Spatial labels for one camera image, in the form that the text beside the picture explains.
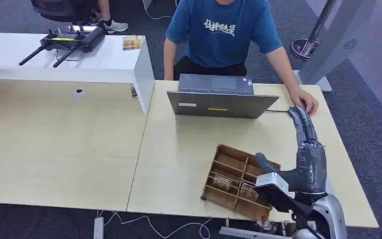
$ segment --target person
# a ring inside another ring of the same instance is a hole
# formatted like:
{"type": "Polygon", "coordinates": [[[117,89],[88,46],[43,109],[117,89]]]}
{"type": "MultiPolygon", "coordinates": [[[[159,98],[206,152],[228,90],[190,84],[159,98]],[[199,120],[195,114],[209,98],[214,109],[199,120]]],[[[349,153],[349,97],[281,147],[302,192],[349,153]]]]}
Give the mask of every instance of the person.
{"type": "Polygon", "coordinates": [[[114,33],[116,31],[125,31],[128,28],[127,23],[116,22],[110,16],[109,0],[97,0],[98,7],[101,12],[94,11],[91,15],[92,25],[98,25],[103,21],[103,26],[108,33],[114,33]]]}
{"type": "Polygon", "coordinates": [[[253,40],[276,70],[290,98],[313,114],[318,102],[299,87],[267,0],[181,0],[165,34],[165,80],[181,73],[245,76],[253,40]],[[188,40],[174,66],[177,45],[188,40]]]}

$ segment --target black pants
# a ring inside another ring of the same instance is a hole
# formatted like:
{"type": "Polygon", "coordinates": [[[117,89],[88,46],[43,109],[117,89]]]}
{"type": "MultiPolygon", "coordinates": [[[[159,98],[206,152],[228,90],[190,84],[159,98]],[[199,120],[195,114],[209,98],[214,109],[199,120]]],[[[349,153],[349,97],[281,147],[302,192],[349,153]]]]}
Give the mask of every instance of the black pants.
{"type": "Polygon", "coordinates": [[[245,76],[247,67],[244,62],[223,67],[223,68],[206,68],[197,65],[188,57],[184,56],[174,66],[174,80],[179,80],[180,74],[200,74],[200,75],[216,75],[216,76],[245,76]]]}

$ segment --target small item in compartment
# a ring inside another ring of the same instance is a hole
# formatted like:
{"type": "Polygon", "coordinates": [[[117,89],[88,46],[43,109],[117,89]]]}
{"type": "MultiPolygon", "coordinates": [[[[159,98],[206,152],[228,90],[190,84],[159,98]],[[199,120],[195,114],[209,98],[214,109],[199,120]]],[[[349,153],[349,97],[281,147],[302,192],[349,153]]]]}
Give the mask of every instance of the small item in compartment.
{"type": "Polygon", "coordinates": [[[229,191],[231,184],[232,180],[220,177],[218,175],[216,175],[213,179],[213,186],[225,192],[229,191]]]}
{"type": "Polygon", "coordinates": [[[239,190],[239,197],[255,202],[258,198],[258,193],[254,190],[253,186],[242,183],[241,189],[239,190]]]}

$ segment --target yellow sticker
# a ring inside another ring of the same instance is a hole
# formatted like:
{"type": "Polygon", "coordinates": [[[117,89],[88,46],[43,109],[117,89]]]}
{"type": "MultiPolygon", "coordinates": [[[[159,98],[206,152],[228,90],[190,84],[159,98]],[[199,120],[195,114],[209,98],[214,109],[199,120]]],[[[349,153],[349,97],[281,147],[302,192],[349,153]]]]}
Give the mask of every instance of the yellow sticker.
{"type": "Polygon", "coordinates": [[[228,111],[228,109],[222,109],[222,108],[208,108],[210,111],[228,111]]]}
{"type": "Polygon", "coordinates": [[[72,38],[52,38],[52,40],[55,40],[55,41],[73,41],[74,39],[72,38]]]}

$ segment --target metal stand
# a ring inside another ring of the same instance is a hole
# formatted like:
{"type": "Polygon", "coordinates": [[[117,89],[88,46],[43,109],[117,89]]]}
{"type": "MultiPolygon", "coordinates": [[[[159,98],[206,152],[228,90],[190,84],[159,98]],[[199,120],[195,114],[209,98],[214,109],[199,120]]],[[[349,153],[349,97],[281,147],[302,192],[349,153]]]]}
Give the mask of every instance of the metal stand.
{"type": "Polygon", "coordinates": [[[336,0],[328,0],[326,5],[321,11],[320,16],[318,17],[317,22],[314,25],[314,28],[308,39],[298,39],[292,42],[290,48],[292,53],[301,59],[308,60],[311,57],[311,54],[318,47],[318,41],[316,41],[320,36],[320,31],[324,27],[324,23],[330,15],[333,7],[336,4],[336,0]]]}
{"type": "MultiPolygon", "coordinates": [[[[286,227],[285,226],[286,223],[281,223],[281,224],[283,228],[286,227]]],[[[278,236],[273,234],[259,233],[259,232],[253,232],[248,230],[231,228],[229,227],[229,218],[226,219],[226,226],[220,228],[219,234],[237,237],[237,238],[248,238],[248,239],[291,239],[291,237],[287,237],[287,236],[278,236]]]]}
{"type": "Polygon", "coordinates": [[[309,57],[303,68],[295,75],[297,79],[304,85],[317,84],[324,92],[332,91],[325,75],[363,43],[376,0],[342,0],[336,16],[322,35],[321,44],[316,46],[315,40],[335,3],[335,0],[327,1],[301,51],[294,52],[294,49],[297,50],[302,45],[301,39],[294,41],[291,46],[294,55],[300,58],[309,57]]]}

